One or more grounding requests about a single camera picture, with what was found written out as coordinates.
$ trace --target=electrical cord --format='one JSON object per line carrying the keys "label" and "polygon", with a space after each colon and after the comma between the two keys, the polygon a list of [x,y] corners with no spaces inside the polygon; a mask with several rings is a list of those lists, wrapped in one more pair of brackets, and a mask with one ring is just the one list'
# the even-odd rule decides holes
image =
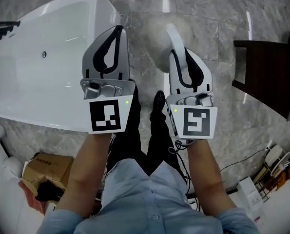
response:
{"label": "electrical cord", "polygon": [[245,159],[243,159],[243,160],[241,160],[241,161],[238,161],[238,162],[235,162],[235,163],[230,164],[230,165],[228,165],[228,166],[225,166],[225,167],[222,168],[220,171],[226,169],[227,167],[230,167],[230,166],[233,166],[233,165],[235,165],[235,164],[238,164],[238,163],[241,163],[241,162],[243,162],[243,161],[246,161],[246,160],[248,160],[249,158],[251,158],[251,157],[253,157],[254,155],[256,155],[257,153],[262,152],[262,151],[264,151],[264,150],[268,150],[268,148],[266,147],[266,148],[264,148],[264,149],[262,149],[262,150],[259,150],[259,151],[255,152],[254,154],[252,154],[252,155],[251,155],[250,157],[248,157],[248,158],[245,158]]}
{"label": "electrical cord", "polygon": [[[113,143],[115,137],[116,137],[116,135],[113,136],[113,137],[111,138],[111,141],[110,141],[109,147],[112,145],[112,143]],[[110,153],[111,153],[111,151],[108,152],[107,162],[106,162],[106,167],[107,167],[107,165],[108,165],[108,158],[109,158]],[[106,172],[104,173],[104,176],[103,176],[104,180],[106,180],[107,175],[108,175],[108,171],[106,171]]]}
{"label": "electrical cord", "polygon": [[191,178],[190,178],[189,172],[188,172],[187,169],[186,169],[185,163],[184,163],[182,157],[179,155],[178,152],[181,151],[181,150],[185,150],[185,149],[186,149],[187,147],[189,147],[192,143],[193,143],[193,140],[187,140],[187,144],[185,145],[185,144],[183,144],[180,140],[176,140],[176,141],[175,141],[175,147],[176,147],[176,150],[175,150],[174,147],[169,147],[169,152],[170,152],[171,154],[176,154],[176,155],[179,157],[179,159],[180,159],[180,161],[182,162],[182,165],[183,165],[183,167],[184,167],[184,169],[185,169],[186,176],[184,176],[184,178],[186,179],[185,182],[186,182],[186,185],[188,186],[188,190],[187,190],[187,192],[186,192],[186,195],[188,194],[188,192],[189,192],[189,190],[190,190],[190,181],[191,181]]}
{"label": "electrical cord", "polygon": [[195,203],[196,203],[196,210],[198,210],[198,201],[197,201],[197,198],[195,197]]}

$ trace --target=white wall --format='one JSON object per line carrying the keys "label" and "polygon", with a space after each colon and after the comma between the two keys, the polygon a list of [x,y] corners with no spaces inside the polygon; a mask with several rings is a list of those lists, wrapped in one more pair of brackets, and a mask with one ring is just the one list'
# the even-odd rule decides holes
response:
{"label": "white wall", "polygon": [[0,146],[0,233],[35,234],[44,216],[28,206],[19,179],[6,181],[2,164],[7,156]]}
{"label": "white wall", "polygon": [[264,203],[261,234],[290,234],[290,180]]}

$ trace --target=marble floor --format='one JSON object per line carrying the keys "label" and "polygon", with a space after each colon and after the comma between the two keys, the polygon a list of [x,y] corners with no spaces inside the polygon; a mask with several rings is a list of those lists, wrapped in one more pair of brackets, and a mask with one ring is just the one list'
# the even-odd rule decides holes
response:
{"label": "marble floor", "polygon": [[[0,0],[0,21],[17,20],[52,0]],[[166,24],[173,23],[186,47],[197,53],[213,74],[218,118],[210,146],[223,168],[266,147],[269,140],[290,151],[290,122],[232,87],[234,39],[286,42],[290,31],[290,0],[110,0],[119,11],[130,43],[131,75],[142,105],[139,131],[142,150],[150,138],[149,113],[154,95],[163,88],[170,43]],[[44,151],[75,156],[86,134],[45,128],[0,118],[9,153],[24,161]],[[181,152],[187,164],[187,153]],[[260,152],[222,172],[226,187],[254,174]]]}

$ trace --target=red object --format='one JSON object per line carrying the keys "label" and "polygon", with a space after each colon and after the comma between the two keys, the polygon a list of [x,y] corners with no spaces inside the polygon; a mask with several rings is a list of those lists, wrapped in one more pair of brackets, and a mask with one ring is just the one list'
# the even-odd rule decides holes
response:
{"label": "red object", "polygon": [[42,213],[43,215],[45,214],[45,204],[46,202],[39,202],[35,199],[33,193],[29,190],[28,187],[22,182],[19,181],[18,185],[23,189],[24,194],[26,195],[26,199],[28,202],[28,205],[37,210],[38,212]]}

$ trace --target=black pants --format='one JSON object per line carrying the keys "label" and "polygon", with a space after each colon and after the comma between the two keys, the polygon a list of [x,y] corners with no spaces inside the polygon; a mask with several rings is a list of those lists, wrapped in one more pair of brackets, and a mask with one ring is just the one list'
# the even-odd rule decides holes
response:
{"label": "black pants", "polygon": [[169,134],[169,128],[165,122],[166,116],[159,110],[153,110],[150,115],[151,138],[148,153],[145,155],[140,148],[140,135],[138,126],[140,122],[140,104],[137,92],[134,94],[131,110],[125,132],[117,133],[109,147],[107,172],[119,161],[133,158],[150,176],[162,161],[175,168],[184,178],[178,164],[177,155],[169,152],[169,147],[174,147]]}

